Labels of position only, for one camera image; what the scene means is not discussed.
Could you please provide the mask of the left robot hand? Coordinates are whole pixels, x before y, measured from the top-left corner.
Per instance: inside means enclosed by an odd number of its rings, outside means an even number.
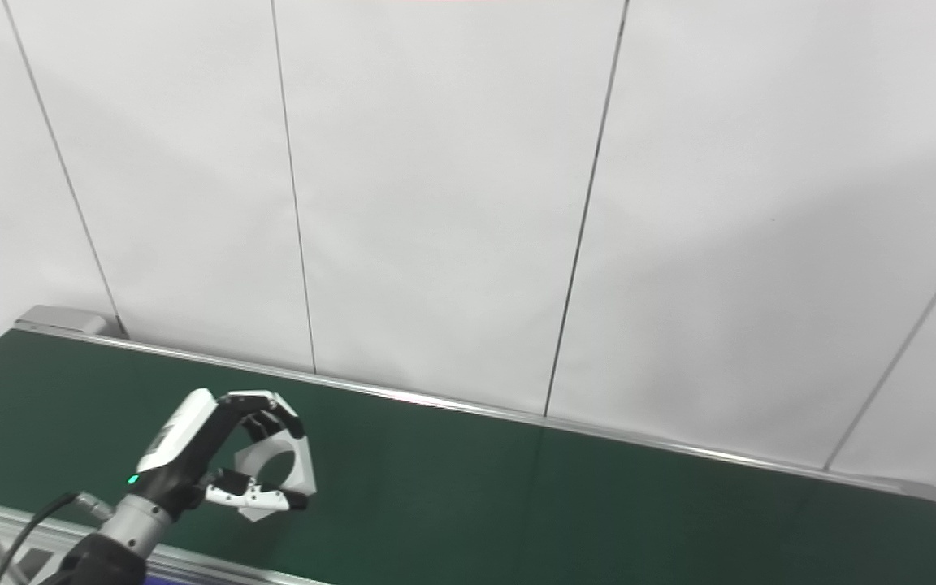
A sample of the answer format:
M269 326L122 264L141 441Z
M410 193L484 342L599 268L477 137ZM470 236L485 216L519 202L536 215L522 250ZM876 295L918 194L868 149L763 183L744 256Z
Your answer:
M174 521L209 502L249 521L305 510L317 492L308 436L279 393L190 392L155 436L129 480L130 495Z

